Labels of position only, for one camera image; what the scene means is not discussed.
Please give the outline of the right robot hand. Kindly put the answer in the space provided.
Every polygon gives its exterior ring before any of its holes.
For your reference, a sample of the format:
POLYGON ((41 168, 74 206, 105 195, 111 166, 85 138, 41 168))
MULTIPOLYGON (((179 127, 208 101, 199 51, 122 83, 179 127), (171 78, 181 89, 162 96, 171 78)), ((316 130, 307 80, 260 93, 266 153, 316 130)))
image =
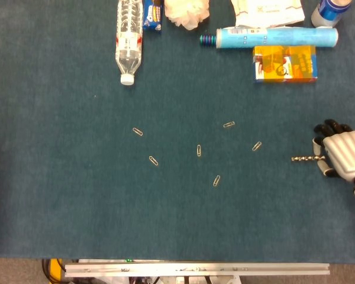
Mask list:
POLYGON ((317 162, 322 173, 328 178, 342 178, 355 185, 355 130, 347 124, 327 119, 314 127, 314 146, 324 149, 331 165, 326 161, 317 162))

